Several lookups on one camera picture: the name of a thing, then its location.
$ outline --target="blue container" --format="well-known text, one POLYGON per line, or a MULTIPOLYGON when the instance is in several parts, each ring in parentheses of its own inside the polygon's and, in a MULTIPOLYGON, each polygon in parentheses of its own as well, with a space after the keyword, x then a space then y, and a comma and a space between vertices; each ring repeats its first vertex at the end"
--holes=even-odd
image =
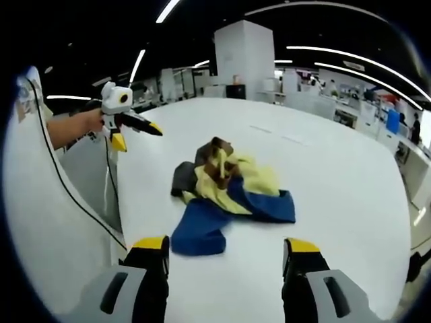
POLYGON ((386 129, 397 134, 399 130, 399 113, 395 110, 389 110, 388 120, 386 121, 386 129))

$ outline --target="yellow cloth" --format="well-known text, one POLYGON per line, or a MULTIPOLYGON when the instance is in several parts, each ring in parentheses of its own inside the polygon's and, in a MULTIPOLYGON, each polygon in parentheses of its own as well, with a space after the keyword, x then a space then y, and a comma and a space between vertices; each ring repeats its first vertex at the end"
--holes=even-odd
MULTIPOLYGON (((269 196, 279 196, 279 185, 273 170, 269 167, 258 167, 252 157, 237 157, 235 153, 227 156, 223 149, 218 149, 216 156, 210 158, 210 162, 220 170, 222 178, 230 174, 224 168, 224 163, 238 165, 241 176, 244 178, 244 189, 246 191, 269 196)), ((221 190, 211 177, 204 171, 205 166, 195 168, 197 176, 196 192, 199 196, 210 199, 225 211, 236 214, 251 214, 250 211, 234 202, 228 196, 228 190, 221 190)), ((185 203, 188 203, 193 194, 183 193, 185 203)))

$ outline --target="black ceiling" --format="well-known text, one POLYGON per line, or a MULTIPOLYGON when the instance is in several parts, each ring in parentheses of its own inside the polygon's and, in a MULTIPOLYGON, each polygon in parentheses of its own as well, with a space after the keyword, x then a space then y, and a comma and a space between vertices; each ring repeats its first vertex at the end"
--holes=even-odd
MULTIPOLYGON (((68 94, 96 97, 92 86, 104 77, 131 72, 137 55, 146 49, 135 80, 157 75, 162 68, 194 65, 215 59, 213 33, 241 19, 273 30, 277 59, 293 59, 295 66, 313 67, 315 61, 343 66, 336 54, 287 50, 287 45, 320 46, 344 50, 378 61, 404 74, 425 90, 428 76, 414 59, 403 36, 420 52, 422 62, 431 57, 424 4, 399 5, 386 1, 341 1, 376 13, 391 23, 350 9, 301 5, 254 15, 245 13, 288 1, 182 0, 163 24, 156 19, 168 0, 66 1, 28 5, 16 3, 14 16, 22 23, 11 53, 22 64, 36 65, 44 95, 68 94), (53 66, 48 74, 43 71, 53 66)), ((366 74, 407 95, 418 92, 390 73, 366 64, 366 74)))

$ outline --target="human hand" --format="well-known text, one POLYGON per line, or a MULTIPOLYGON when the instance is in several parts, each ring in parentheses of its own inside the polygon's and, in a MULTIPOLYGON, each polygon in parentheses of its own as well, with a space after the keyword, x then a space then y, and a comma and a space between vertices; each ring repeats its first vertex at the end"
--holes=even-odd
POLYGON ((82 112, 84 115, 84 122, 88 129, 88 132, 93 131, 98 133, 102 131, 103 119, 102 119, 102 109, 97 108, 91 111, 82 112))

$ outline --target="white pillar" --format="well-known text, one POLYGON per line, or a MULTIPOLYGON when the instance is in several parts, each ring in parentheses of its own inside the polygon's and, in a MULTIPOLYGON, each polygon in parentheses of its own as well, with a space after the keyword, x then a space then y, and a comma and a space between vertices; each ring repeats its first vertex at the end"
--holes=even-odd
POLYGON ((172 69, 163 69, 160 76, 160 83, 162 84, 163 101, 176 100, 176 88, 174 71, 172 69))
POLYGON ((258 94, 263 80, 274 77, 275 54, 272 30, 242 20, 215 32, 218 81, 232 84, 234 75, 246 86, 247 100, 264 100, 258 94))

